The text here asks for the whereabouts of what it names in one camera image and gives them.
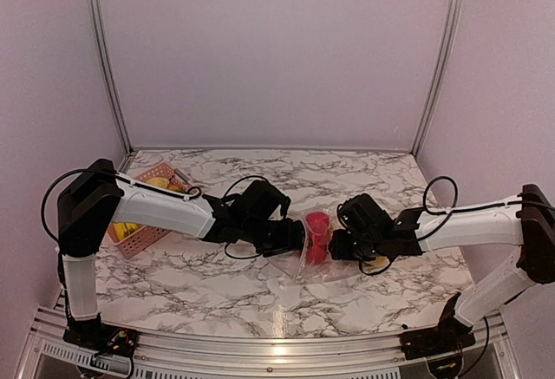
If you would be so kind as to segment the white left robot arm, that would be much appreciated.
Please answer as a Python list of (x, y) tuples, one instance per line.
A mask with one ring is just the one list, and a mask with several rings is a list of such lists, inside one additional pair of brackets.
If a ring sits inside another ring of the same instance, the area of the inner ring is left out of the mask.
[(290, 198), (261, 177), (242, 193), (219, 198), (150, 186), (116, 172), (105, 159), (69, 176), (73, 181), (56, 201), (54, 237), (69, 318), (77, 322), (76, 335), (92, 349), (103, 348), (110, 338), (107, 325), (97, 320), (95, 255), (113, 223), (180, 232), (215, 244), (244, 241), (265, 258), (304, 246), (303, 222), (288, 216)]

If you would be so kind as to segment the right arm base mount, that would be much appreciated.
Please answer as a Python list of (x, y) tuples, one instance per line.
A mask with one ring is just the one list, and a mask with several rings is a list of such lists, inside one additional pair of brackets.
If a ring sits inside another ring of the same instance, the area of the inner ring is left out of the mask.
[(460, 351), (476, 344), (473, 328), (454, 317), (460, 295), (458, 292), (447, 301), (434, 327), (407, 330), (400, 335), (401, 349), (407, 360)]

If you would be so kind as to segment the yellow fake lemon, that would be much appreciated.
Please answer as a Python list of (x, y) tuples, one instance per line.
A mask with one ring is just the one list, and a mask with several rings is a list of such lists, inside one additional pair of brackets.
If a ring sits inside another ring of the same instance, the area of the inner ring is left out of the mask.
[(381, 270), (388, 265), (389, 259), (387, 257), (375, 257), (367, 263), (367, 266), (371, 271)]

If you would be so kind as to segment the orange green fake mango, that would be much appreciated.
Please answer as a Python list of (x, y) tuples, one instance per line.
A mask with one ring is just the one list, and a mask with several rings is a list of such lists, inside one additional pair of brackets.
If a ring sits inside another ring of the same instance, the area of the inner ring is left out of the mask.
[(171, 178), (165, 177), (152, 177), (147, 180), (149, 186), (154, 186), (161, 189), (166, 189), (176, 193), (185, 193), (186, 189), (178, 183), (178, 180), (172, 176)]

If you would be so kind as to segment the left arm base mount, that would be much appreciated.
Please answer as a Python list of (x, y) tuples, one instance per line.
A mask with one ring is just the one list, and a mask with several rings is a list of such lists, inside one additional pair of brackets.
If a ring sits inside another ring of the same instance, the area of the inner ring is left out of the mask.
[(139, 337), (137, 330), (103, 323), (100, 315), (86, 321), (76, 321), (69, 316), (67, 321), (68, 325), (63, 334), (66, 343), (93, 350), (98, 356), (134, 355)]

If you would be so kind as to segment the red fake dragon fruit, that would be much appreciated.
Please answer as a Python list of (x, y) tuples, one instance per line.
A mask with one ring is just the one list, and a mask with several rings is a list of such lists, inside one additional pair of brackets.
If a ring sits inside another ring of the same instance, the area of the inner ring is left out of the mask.
[(326, 212), (312, 212), (305, 217), (307, 226), (306, 262), (320, 265), (328, 257), (328, 245), (331, 240), (330, 216)]

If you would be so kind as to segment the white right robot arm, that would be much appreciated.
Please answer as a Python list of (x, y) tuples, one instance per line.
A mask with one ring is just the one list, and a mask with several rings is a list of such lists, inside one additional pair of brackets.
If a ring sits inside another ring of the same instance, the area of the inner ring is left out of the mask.
[(554, 208), (534, 184), (506, 199), (467, 208), (405, 209), (396, 218), (368, 195), (336, 210), (340, 229), (328, 246), (335, 260), (364, 265), (378, 257), (394, 262), (459, 246), (511, 245), (509, 257), (479, 283), (451, 298), (429, 342), (447, 351), (490, 311), (536, 284), (554, 281)]

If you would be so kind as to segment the yellow fake banana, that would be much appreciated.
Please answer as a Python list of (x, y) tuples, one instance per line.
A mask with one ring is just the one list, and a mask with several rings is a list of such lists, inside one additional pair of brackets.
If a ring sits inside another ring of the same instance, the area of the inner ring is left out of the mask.
[(119, 241), (129, 237), (136, 231), (140, 230), (140, 226), (135, 223), (115, 223), (114, 224), (114, 231), (116, 234), (116, 238)]

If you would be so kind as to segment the clear zip top bag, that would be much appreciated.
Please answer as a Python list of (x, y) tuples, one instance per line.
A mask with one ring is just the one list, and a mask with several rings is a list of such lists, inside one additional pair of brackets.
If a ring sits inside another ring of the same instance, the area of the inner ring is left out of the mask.
[(300, 251), (268, 258), (291, 284), (323, 284), (362, 275), (357, 261), (334, 260), (328, 250), (333, 231), (341, 228), (331, 207), (293, 214), (304, 225), (304, 243)]

